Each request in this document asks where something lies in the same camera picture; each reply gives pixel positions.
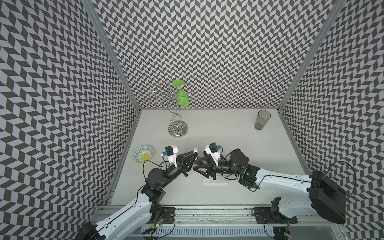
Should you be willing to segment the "clear acrylic lipstick organizer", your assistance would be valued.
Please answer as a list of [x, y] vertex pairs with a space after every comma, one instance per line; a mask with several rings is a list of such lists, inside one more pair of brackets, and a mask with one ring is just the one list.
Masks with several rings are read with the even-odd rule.
[[208, 187], [220, 187], [227, 186], [229, 184], [229, 180], [225, 178], [216, 178], [214, 179], [203, 179], [203, 185]]

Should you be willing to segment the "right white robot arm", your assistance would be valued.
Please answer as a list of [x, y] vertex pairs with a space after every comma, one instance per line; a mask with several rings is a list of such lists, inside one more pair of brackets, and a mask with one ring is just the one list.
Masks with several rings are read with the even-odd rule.
[[219, 152], [206, 151], [195, 161], [194, 171], [207, 179], [217, 174], [237, 175], [237, 181], [250, 191], [276, 190], [287, 193], [272, 201], [271, 214], [286, 218], [320, 216], [335, 223], [346, 223], [346, 191], [325, 173], [313, 171], [310, 175], [287, 175], [250, 165], [249, 158], [240, 149], [228, 154], [226, 160]]

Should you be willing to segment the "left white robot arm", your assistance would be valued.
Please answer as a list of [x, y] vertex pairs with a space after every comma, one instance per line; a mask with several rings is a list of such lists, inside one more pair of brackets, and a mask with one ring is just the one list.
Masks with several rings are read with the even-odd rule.
[[152, 169], [145, 180], [145, 184], [139, 188], [136, 197], [116, 213], [102, 221], [92, 224], [85, 223], [77, 235], [76, 240], [123, 240], [137, 228], [148, 223], [160, 209], [160, 201], [165, 196], [164, 188], [183, 174], [188, 176], [198, 150], [176, 157], [176, 165], [171, 164], [166, 170]]

